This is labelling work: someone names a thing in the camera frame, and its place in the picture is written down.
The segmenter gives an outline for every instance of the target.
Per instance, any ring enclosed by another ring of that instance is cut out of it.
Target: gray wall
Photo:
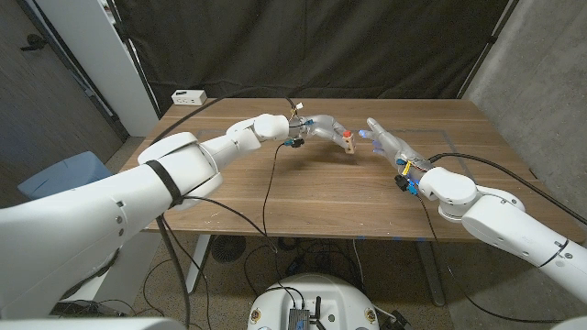
[[[587,2],[520,1],[463,98],[587,217]]]

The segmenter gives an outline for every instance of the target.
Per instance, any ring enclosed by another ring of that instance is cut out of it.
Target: black strap
[[[180,192],[180,189],[177,188],[177,184],[175,184],[172,176],[169,175],[169,172],[165,170],[163,165],[161,165],[156,160],[149,160],[145,164],[149,165],[155,171],[163,184],[165,184],[165,188],[167,188],[169,194],[172,196],[172,204],[169,206],[169,208],[172,208],[177,204],[181,204],[183,201],[182,193]]]

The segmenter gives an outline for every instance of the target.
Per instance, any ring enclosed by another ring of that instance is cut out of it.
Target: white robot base
[[[325,274],[304,273],[281,280],[281,284],[299,291],[289,290],[295,299],[297,311],[293,310],[293,315],[290,315],[290,310],[294,308],[292,298],[278,283],[273,284],[252,304],[248,330],[379,329],[377,314],[369,298],[341,279]],[[300,294],[305,299],[305,308],[302,310],[307,312],[300,310],[303,304]],[[317,318],[314,317],[316,312],[319,314]],[[290,322],[290,317],[294,317],[294,314],[305,316]]]

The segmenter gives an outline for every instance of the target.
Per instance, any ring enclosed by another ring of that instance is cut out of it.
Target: black cable
[[[76,300],[74,300],[73,302],[70,302],[70,303],[69,303],[69,304],[68,304],[68,305],[67,305],[67,306],[66,306],[66,307],[63,309],[63,311],[61,312],[61,314],[59,315],[59,317],[58,317],[58,318],[62,318],[62,317],[65,315],[65,312],[67,312],[67,310],[68,310],[68,309],[70,309],[70,307],[72,307],[73,305],[75,305],[75,304],[76,304],[76,303],[78,303],[78,302],[84,302],[84,303],[93,303],[92,301],[86,301],[86,300],[84,300],[84,299],[76,299]]]
[[[144,310],[142,310],[140,312],[137,312],[137,314],[135,316],[139,316],[139,315],[141,315],[143,313],[146,313],[146,312],[149,312],[149,311],[157,311],[157,313],[159,313],[161,315],[161,317],[165,317],[165,314],[161,310],[159,310],[157,308],[147,308],[147,309],[144,309]]]
[[[157,217],[157,226],[159,227],[159,232],[161,233],[161,237],[163,237],[163,242],[165,243],[165,247],[170,254],[170,257],[173,262],[173,266],[175,267],[175,271],[177,272],[177,277],[180,282],[180,289],[183,293],[183,303],[185,304],[185,327],[190,327],[190,317],[192,313],[192,308],[190,305],[190,295],[187,291],[187,287],[185,286],[185,277],[183,276],[182,265],[180,264],[180,260],[177,259],[177,254],[175,253],[175,249],[173,248],[172,241],[169,239],[169,235],[167,234],[167,230],[165,229],[165,217],[163,214]]]
[[[208,291],[208,279],[206,278],[204,271],[200,268],[200,265],[198,265],[198,263],[195,262],[192,255],[185,249],[185,247],[182,246],[182,243],[180,243],[179,239],[177,239],[177,236],[175,235],[175,233],[173,233],[172,227],[167,223],[165,219],[163,219],[163,223],[165,224],[169,232],[172,234],[173,240],[175,241],[177,246],[180,247],[180,250],[183,251],[183,253],[192,261],[194,266],[202,274],[202,279],[204,279],[205,285],[205,318],[208,322],[208,329],[212,330],[212,325],[210,325],[210,292]]]
[[[315,242],[315,243],[311,244],[306,249],[304,249],[303,247],[301,247],[301,249],[304,252],[304,254],[302,254],[302,257],[304,258],[305,257],[305,254],[321,254],[321,253],[324,253],[324,251],[313,251],[312,250],[313,247],[318,246],[318,245],[321,245],[321,244],[323,244],[323,243],[321,241],[318,241],[318,242]],[[357,267],[357,264],[355,263],[355,261],[351,257],[349,257],[349,255],[346,254],[339,245],[337,245],[335,243],[330,243],[330,242],[328,242],[327,245],[329,245],[331,247],[334,246],[334,248],[337,249],[336,251],[334,251],[334,250],[333,251],[330,251],[330,253],[341,255],[349,263],[350,275],[352,276],[352,279],[354,280],[354,285],[356,287],[358,287],[359,290],[361,290],[363,293],[365,293],[366,292],[365,285],[360,280],[359,268]],[[310,269],[312,269],[312,270],[320,270],[321,269],[319,266],[316,266],[316,261],[315,261],[315,265],[314,265],[313,268],[310,267],[310,266],[308,266],[308,267]],[[339,274],[335,273],[332,270],[331,270],[331,272],[333,274],[335,274],[339,278],[344,278],[344,277],[340,276]]]
[[[132,306],[128,302],[121,301],[120,299],[108,299],[108,300],[104,300],[104,301],[98,302],[98,305],[101,305],[101,304],[104,304],[104,303],[108,303],[108,302],[119,302],[119,303],[123,303],[128,308],[130,308],[130,310],[133,313],[133,316],[137,316],[137,311],[135,311],[135,309],[132,308]]]
[[[279,286],[282,287],[287,292],[287,294],[290,295],[290,297],[292,298],[292,302],[293,302],[293,308],[295,309],[296,306],[295,306],[295,298],[294,298],[294,296],[282,284],[282,274],[279,272],[279,267],[278,267],[278,264],[277,264],[277,253],[274,254],[274,257],[275,257],[274,258],[275,259],[275,271],[277,272],[277,284],[279,284]]]
[[[263,219],[263,231],[265,232],[265,236],[267,236],[267,227],[265,226],[265,205],[267,205],[267,198],[269,198],[269,192],[271,191],[271,183],[273,182],[273,173],[275,173],[275,163],[277,162],[277,153],[279,152],[279,148],[285,146],[284,143],[279,145],[275,150],[275,156],[273,157],[273,167],[271,169],[271,176],[269,177],[269,186],[267,187],[267,193],[265,194],[265,200],[263,201],[263,211],[261,213],[261,217]]]
[[[275,290],[292,290],[292,291],[297,292],[297,294],[299,294],[300,297],[302,297],[302,309],[305,308],[305,299],[304,299],[304,296],[296,288],[292,288],[292,287],[276,287],[276,288],[269,288],[269,289],[265,290],[265,292],[272,292],[272,291],[275,291]]]
[[[449,266],[449,263],[447,261],[447,259],[445,258],[444,254],[442,254],[442,252],[440,251],[440,245],[438,243],[438,238],[437,238],[437,234],[434,231],[434,227],[432,226],[432,221],[430,220],[430,214],[428,214],[428,210],[426,209],[426,205],[424,204],[424,201],[422,200],[422,197],[420,197],[420,195],[416,195],[416,197],[418,198],[418,200],[420,200],[420,203],[422,204],[422,207],[424,208],[424,212],[426,213],[426,219],[428,220],[428,224],[430,225],[430,230],[432,231],[432,236],[434,237],[434,240],[437,244],[437,248],[438,251],[440,252],[440,255],[442,257],[442,260],[444,261],[445,265],[447,266],[447,268],[449,269],[449,273],[450,273],[450,277],[455,281],[455,283],[457,284],[457,288],[459,288],[460,293],[462,293],[465,298],[467,298],[467,300],[473,304],[473,306],[477,307],[478,309],[480,309],[481,311],[491,315],[491,316],[495,316],[507,321],[513,321],[513,322],[520,322],[520,323],[527,323],[527,324],[554,324],[554,323],[560,323],[563,322],[564,320],[557,320],[557,319],[553,319],[553,320],[528,320],[528,319],[518,319],[518,318],[514,318],[514,317],[508,317],[508,316],[503,316],[500,315],[498,313],[494,313],[491,312],[483,307],[481,307],[479,304],[477,304],[465,291],[464,289],[460,286],[459,281],[457,280],[457,278],[455,277],[455,274],[452,272],[452,269]]]
[[[202,106],[200,106],[199,108],[193,110],[191,113],[185,115],[182,119],[176,121],[175,123],[173,123],[171,126],[165,128],[165,130],[163,130],[155,139],[153,139],[153,142],[151,142],[150,144],[153,145],[154,143],[156,143],[157,141],[161,140],[162,138],[164,138],[166,135],[168,135],[171,131],[173,131],[177,126],[181,125],[183,122],[185,122],[186,120],[190,119],[191,117],[199,114],[200,112],[204,111],[205,109],[207,109],[208,107],[215,105],[216,103],[229,98],[229,97],[234,97],[237,96],[239,94],[244,94],[247,92],[252,92],[252,91],[258,91],[258,90],[267,90],[267,91],[272,91],[272,92],[276,92],[277,94],[279,94],[281,97],[283,97],[284,99],[287,100],[287,102],[290,103],[290,106],[292,107],[292,109],[295,109],[295,104],[294,102],[287,97],[286,95],[284,95],[283,93],[281,93],[280,91],[273,89],[273,88],[269,88],[269,87],[249,87],[249,88],[243,88],[241,90],[235,91],[233,93],[228,93],[224,96],[220,96],[217,99],[211,101],[208,104],[204,104]]]
[[[149,299],[147,299],[147,293],[146,293],[146,290],[145,289],[147,288],[147,281],[149,280],[150,274],[152,274],[153,271],[155,271],[159,266],[161,266],[162,264],[164,264],[165,262],[168,262],[168,261],[172,261],[172,260],[171,259],[167,259],[167,260],[164,260],[164,261],[158,263],[157,265],[155,265],[155,267],[153,267],[151,270],[149,270],[149,272],[147,273],[147,276],[145,277],[145,280],[143,281],[143,298],[145,299],[145,303],[147,303],[147,305],[151,309],[154,309],[157,312],[159,312],[162,317],[165,317],[165,314],[161,311],[161,309],[153,306],[153,304],[150,303]]]
[[[259,297],[259,294],[257,293],[257,290],[255,290],[255,287],[253,286],[253,283],[250,281],[249,274],[247,273],[247,261],[249,261],[249,258],[250,258],[250,256],[253,255],[253,253],[257,252],[258,250],[260,250],[262,248],[269,248],[269,246],[262,245],[260,247],[254,248],[252,251],[249,252],[249,254],[247,255],[247,257],[245,258],[245,262],[242,264],[242,268],[243,268],[243,270],[245,272],[245,279],[247,279],[247,283],[249,284],[250,289],[255,294],[255,299],[257,299],[257,297]]]
[[[251,226],[253,226],[261,235],[263,235],[267,241],[271,244],[271,249],[273,250],[273,252],[277,253],[277,247],[275,246],[275,243],[273,243],[273,241],[271,241],[269,239],[269,237],[267,236],[267,233],[264,233],[262,230],[260,230],[260,228],[255,225],[255,223],[253,223],[246,215],[242,214],[241,212],[233,209],[230,206],[224,205],[220,202],[217,202],[215,200],[209,199],[209,198],[205,198],[205,197],[198,197],[198,196],[184,196],[183,199],[195,199],[195,200],[200,200],[200,201],[206,201],[212,204],[216,204],[218,206],[224,207],[225,209],[227,209],[228,211],[232,212],[235,215],[240,216],[241,218],[245,219]]]
[[[530,183],[530,182],[522,179],[519,175],[513,173],[512,171],[508,170],[507,168],[505,168],[505,167],[503,167],[503,166],[501,166],[501,165],[499,165],[497,163],[494,163],[494,162],[492,162],[490,160],[487,160],[487,159],[483,159],[481,157],[467,155],[467,154],[461,154],[461,153],[456,153],[456,152],[449,152],[449,153],[437,154],[437,155],[434,155],[434,156],[430,157],[430,159],[428,159],[428,160],[430,160],[430,162],[433,163],[433,162],[435,162],[437,160],[440,160],[443,157],[461,157],[461,158],[468,159],[468,160],[476,160],[476,161],[482,162],[484,164],[493,166],[497,170],[502,171],[503,173],[505,173],[505,174],[511,176],[512,178],[518,180],[520,183],[522,183],[526,187],[530,188],[534,193],[537,193],[540,196],[546,198],[549,202],[555,204],[559,209],[561,209],[562,211],[564,211],[567,214],[571,215],[575,219],[581,221],[584,225],[587,226],[587,219],[585,219],[584,217],[582,217],[579,214],[575,213],[570,208],[568,208],[567,206],[563,205],[561,202],[557,201],[556,199],[554,199],[553,197],[551,197],[547,193],[541,191],[540,189],[538,189],[538,187],[536,187],[532,183]]]
[[[249,278],[249,273],[247,272],[247,261],[249,261],[250,256],[252,256],[255,252],[259,251],[262,248],[270,248],[267,245],[262,245],[260,247],[255,247],[252,251],[249,252],[249,254],[247,255],[247,257],[245,258],[245,262],[243,263],[242,267],[243,267],[243,271],[245,273],[245,279],[247,280],[247,284],[249,285],[250,289],[253,291],[253,293],[255,293],[255,299],[257,299],[259,297],[259,293],[257,292],[257,290],[255,290],[255,287],[253,286],[253,283],[250,281]],[[282,284],[281,284],[281,276],[282,274],[280,274],[279,269],[278,269],[278,265],[277,265],[277,253],[275,253],[275,270],[277,271],[277,283],[280,285],[280,288],[285,288]],[[293,308],[295,308],[295,298],[292,296],[292,293],[289,292],[287,289],[285,289],[285,291],[290,295],[290,297],[292,298],[292,302],[293,302]]]

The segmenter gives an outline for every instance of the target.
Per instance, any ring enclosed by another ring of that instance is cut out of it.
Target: table leg
[[[418,250],[418,255],[420,256],[420,260],[422,260],[422,266],[426,273],[428,288],[430,288],[430,294],[432,295],[432,303],[438,307],[444,306],[444,292],[442,291],[442,284],[440,283],[438,266],[434,260],[432,245],[430,242],[415,242],[415,247]]]
[[[208,251],[208,245],[210,244],[210,235],[200,235],[198,237],[198,242],[195,244],[194,253],[192,258],[200,268],[204,267],[204,258]],[[198,268],[195,267],[193,262],[190,262],[190,270],[187,272],[187,276],[185,277],[185,286],[187,287],[187,291],[190,294],[194,293],[195,291],[195,284],[199,279],[200,271]]]

